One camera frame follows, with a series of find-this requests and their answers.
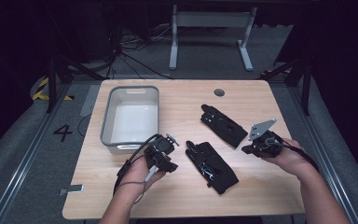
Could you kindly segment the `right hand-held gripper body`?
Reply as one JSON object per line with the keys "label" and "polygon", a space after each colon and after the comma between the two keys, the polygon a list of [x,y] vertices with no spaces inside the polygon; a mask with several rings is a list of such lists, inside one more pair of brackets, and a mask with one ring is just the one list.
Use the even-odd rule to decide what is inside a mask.
{"label": "right hand-held gripper body", "polygon": [[255,147],[254,155],[259,158],[275,158],[282,150],[282,139],[270,128],[277,122],[270,119],[252,126],[249,140]]}

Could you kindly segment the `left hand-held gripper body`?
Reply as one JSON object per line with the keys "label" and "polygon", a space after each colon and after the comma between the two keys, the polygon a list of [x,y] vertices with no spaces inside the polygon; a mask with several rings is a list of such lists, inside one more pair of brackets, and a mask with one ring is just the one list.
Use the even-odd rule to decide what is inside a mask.
{"label": "left hand-held gripper body", "polygon": [[163,162],[171,161],[169,154],[174,151],[174,144],[176,141],[169,134],[166,137],[159,134],[156,140],[144,150],[147,168],[150,169],[156,165],[159,170]]}

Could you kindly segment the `black glove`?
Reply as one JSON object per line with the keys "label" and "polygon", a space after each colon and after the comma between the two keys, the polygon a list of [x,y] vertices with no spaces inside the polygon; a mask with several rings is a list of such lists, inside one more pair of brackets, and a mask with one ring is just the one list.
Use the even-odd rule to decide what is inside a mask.
{"label": "black glove", "polygon": [[221,195],[239,182],[234,171],[209,142],[195,145],[191,141],[186,141],[186,146],[186,155],[207,180],[208,188],[214,188]]}
{"label": "black glove", "polygon": [[236,148],[247,136],[248,133],[237,122],[215,107],[202,105],[201,109],[200,120],[230,146]]}

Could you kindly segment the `grey plastic bin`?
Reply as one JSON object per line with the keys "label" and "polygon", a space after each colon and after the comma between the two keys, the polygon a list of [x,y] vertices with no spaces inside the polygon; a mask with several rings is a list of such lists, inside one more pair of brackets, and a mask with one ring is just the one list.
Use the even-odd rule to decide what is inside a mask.
{"label": "grey plastic bin", "polygon": [[154,86],[118,86],[110,92],[100,139],[112,154],[134,152],[159,133],[159,90]]}

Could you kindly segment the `person's right hand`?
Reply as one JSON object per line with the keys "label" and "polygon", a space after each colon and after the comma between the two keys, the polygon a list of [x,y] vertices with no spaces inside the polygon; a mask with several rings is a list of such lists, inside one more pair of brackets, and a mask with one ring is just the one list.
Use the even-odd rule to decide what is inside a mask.
{"label": "person's right hand", "polygon": [[296,177],[300,177],[311,168],[311,165],[302,156],[287,147],[284,147],[275,158],[264,158],[264,161],[278,165],[285,172]]}

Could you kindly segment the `person's left hand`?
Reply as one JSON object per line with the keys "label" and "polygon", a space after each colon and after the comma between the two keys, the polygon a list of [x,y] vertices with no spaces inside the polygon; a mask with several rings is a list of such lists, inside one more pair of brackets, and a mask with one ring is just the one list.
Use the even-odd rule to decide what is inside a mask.
{"label": "person's left hand", "polygon": [[145,178],[148,174],[149,169],[147,168],[145,157],[141,156],[137,158],[121,180],[118,191],[123,191],[137,198],[166,175],[165,172],[157,171],[148,182],[145,182]]}

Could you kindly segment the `white plug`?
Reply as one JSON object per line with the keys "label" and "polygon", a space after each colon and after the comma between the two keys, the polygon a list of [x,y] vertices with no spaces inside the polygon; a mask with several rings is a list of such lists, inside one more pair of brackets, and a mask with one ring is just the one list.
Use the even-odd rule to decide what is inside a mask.
{"label": "white plug", "polygon": [[146,176],[145,178],[145,182],[148,182],[151,177],[158,171],[158,167],[156,165],[153,165],[150,169],[149,169],[149,174]]}

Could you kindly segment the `black metal stand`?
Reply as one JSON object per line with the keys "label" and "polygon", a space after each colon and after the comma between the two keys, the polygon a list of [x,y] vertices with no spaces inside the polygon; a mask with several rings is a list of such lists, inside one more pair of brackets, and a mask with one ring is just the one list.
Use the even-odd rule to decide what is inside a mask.
{"label": "black metal stand", "polygon": [[56,77],[58,77],[63,84],[70,84],[74,78],[73,72],[69,69],[70,66],[74,67],[81,74],[85,74],[93,79],[105,80],[105,77],[98,75],[96,72],[91,71],[81,63],[78,63],[66,56],[56,55],[52,57],[48,68],[48,113],[53,110],[58,99]]}
{"label": "black metal stand", "polygon": [[289,63],[284,63],[283,65],[268,71],[265,70],[262,72],[262,75],[258,78],[259,80],[269,80],[277,75],[283,73],[284,71],[289,70],[288,77],[284,83],[288,87],[295,87],[300,80],[302,80],[302,93],[301,93],[301,108],[306,116],[310,114],[309,112],[309,98],[310,98],[310,65],[309,61],[306,59],[295,59]]}

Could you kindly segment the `grey floor tape strip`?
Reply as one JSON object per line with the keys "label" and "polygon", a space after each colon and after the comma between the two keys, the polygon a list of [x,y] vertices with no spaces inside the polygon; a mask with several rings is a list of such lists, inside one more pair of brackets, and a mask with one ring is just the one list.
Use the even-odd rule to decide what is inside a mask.
{"label": "grey floor tape strip", "polygon": [[96,102],[96,98],[99,93],[99,89],[100,89],[99,85],[91,85],[89,87],[88,94],[86,95],[86,99],[80,111],[81,117],[86,117],[87,115],[92,113],[93,107]]}

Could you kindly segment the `grey tape piece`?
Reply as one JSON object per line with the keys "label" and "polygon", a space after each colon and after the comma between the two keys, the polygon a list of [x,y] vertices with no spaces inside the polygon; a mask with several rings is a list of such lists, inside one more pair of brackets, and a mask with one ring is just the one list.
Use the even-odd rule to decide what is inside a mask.
{"label": "grey tape piece", "polygon": [[83,189],[84,189],[84,186],[82,184],[71,185],[71,186],[67,187],[66,189],[59,189],[58,195],[63,196],[68,193],[82,192]]}

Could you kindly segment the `yellow black hazard tape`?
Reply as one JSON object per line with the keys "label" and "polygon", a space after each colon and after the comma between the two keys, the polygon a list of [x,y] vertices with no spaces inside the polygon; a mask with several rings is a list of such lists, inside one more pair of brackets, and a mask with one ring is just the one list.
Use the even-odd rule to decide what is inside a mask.
{"label": "yellow black hazard tape", "polygon": [[[38,88],[36,89],[34,96],[32,97],[33,100],[49,100],[48,94],[44,94],[43,91],[48,85],[48,77],[44,77],[42,81],[40,82]],[[75,96],[73,95],[65,95],[64,97],[65,101],[72,101],[75,100]]]}

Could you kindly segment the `white metal desk frame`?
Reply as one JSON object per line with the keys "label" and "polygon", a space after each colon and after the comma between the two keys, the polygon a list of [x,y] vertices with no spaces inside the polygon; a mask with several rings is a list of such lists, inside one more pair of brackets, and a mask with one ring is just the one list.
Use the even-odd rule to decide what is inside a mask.
{"label": "white metal desk frame", "polygon": [[178,28],[179,27],[222,27],[243,28],[243,38],[237,41],[243,64],[246,71],[252,71],[253,65],[247,50],[247,43],[257,12],[252,7],[249,12],[207,12],[207,11],[180,11],[177,5],[172,7],[172,44],[169,68],[175,70],[178,57]]}

